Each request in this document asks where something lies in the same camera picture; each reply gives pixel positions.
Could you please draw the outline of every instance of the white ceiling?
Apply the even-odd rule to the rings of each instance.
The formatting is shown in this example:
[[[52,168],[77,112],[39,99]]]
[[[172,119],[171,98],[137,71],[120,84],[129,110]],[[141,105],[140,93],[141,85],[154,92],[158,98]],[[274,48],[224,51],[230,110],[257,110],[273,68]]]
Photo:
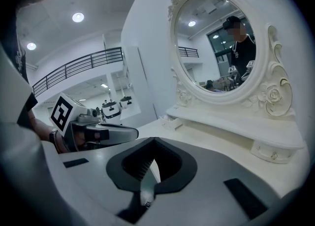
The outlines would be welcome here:
[[[119,77],[119,80],[120,80],[120,83],[121,83],[123,89],[127,88],[128,80],[126,77],[123,77],[123,72],[121,71],[121,72],[118,72],[117,74],[112,74],[115,90],[121,89],[119,82],[118,82],[118,79],[117,79],[117,76]],[[74,98],[76,100],[90,99],[92,97],[110,92],[109,87],[104,88],[103,86],[101,86],[101,84],[105,84],[105,85],[109,86],[107,83],[106,75],[100,76],[97,78],[93,78],[91,80],[80,83],[76,86],[73,86],[73,87],[63,91],[63,93],[71,96],[72,98]],[[45,101],[43,104],[41,104],[41,106],[52,107],[55,104],[57,97],[58,96],[51,97],[50,99]]]
[[[121,31],[134,0],[45,0],[22,9],[17,16],[18,35],[27,52],[27,62],[37,64],[52,51],[91,34]],[[81,23],[72,21],[76,12]],[[26,45],[34,42],[30,51]]]
[[[226,0],[189,0],[180,12],[177,33],[191,37],[217,20],[223,23],[227,15],[236,10],[238,8]],[[196,24],[190,27],[190,21]]]

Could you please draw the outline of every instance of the black t-shirt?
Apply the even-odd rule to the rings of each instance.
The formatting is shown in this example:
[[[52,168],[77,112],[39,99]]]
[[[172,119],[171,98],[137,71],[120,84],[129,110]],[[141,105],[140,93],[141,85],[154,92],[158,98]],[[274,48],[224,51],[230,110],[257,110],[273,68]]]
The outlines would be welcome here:
[[[21,51],[19,52],[18,39],[16,34],[16,17],[12,18],[9,24],[6,24],[5,29],[2,29],[0,41],[2,43],[4,51],[6,52],[9,59],[12,61],[13,65],[20,72],[22,77],[27,82],[29,82],[26,74],[25,50],[21,48],[20,49]],[[32,129],[30,119],[28,116],[28,111],[30,111],[36,104],[37,100],[34,94],[32,93],[28,98],[18,119],[17,123],[20,126]]]
[[[243,42],[236,42],[231,51],[231,65],[236,66],[238,72],[243,76],[247,71],[247,64],[256,58],[256,44],[253,35],[247,36]]]

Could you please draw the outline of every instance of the person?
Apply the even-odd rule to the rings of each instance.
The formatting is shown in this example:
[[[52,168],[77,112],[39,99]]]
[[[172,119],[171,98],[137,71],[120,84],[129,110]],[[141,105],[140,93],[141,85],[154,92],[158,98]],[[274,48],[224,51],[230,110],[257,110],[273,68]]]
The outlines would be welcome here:
[[[21,43],[17,36],[16,28],[16,14],[17,12],[28,5],[41,2],[43,0],[16,0],[15,8],[10,7],[6,12],[11,18],[7,18],[6,24],[4,24],[0,34],[0,41],[9,59],[13,65],[20,72],[21,76],[28,82],[26,73],[26,55],[25,50],[21,46]],[[64,145],[62,136],[57,132],[54,127],[50,127],[44,124],[42,121],[35,118],[32,108],[37,104],[34,94],[32,93],[28,98],[21,114],[18,119],[18,125],[32,129],[41,140],[53,142],[59,153],[68,152]],[[85,143],[84,133],[77,132],[74,135],[75,142],[78,146]],[[95,139],[99,139],[100,134],[95,134]]]
[[[100,115],[100,109],[99,109],[99,107],[96,107],[96,111],[97,111],[97,115],[99,116],[99,115]]]
[[[235,44],[231,50],[231,66],[236,66],[240,73],[239,83],[243,81],[241,77],[247,71],[247,64],[255,60],[256,57],[256,43],[253,35],[246,34],[246,28],[238,17],[230,16],[223,23],[224,30],[227,30],[229,35],[233,36]]]
[[[211,81],[211,80],[208,80],[208,81],[207,81],[207,85],[206,85],[205,88],[206,88],[206,90],[208,90],[208,91],[217,92],[217,93],[222,93],[221,90],[217,90],[217,89],[215,89],[215,88],[213,87],[213,81]]]

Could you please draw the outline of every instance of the ceiling light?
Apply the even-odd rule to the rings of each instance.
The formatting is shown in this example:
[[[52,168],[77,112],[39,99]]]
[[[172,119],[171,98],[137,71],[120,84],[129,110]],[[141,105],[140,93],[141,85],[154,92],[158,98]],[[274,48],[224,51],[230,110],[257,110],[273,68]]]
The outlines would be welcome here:
[[[34,49],[36,48],[36,45],[35,45],[34,43],[29,43],[29,44],[27,45],[27,48],[28,48],[29,50],[34,50]]]
[[[81,12],[77,12],[72,16],[72,20],[76,23],[84,20],[84,15]]]
[[[195,22],[195,21],[190,21],[188,25],[189,25],[190,27],[193,27],[194,25],[196,25],[196,22]]]

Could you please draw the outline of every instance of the oval mirror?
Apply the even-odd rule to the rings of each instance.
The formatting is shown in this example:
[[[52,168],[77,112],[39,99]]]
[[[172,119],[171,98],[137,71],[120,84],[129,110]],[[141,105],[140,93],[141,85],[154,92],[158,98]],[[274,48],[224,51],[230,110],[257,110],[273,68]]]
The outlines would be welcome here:
[[[188,0],[175,25],[187,76],[212,93],[246,82],[256,57],[255,37],[243,12],[228,0]]]

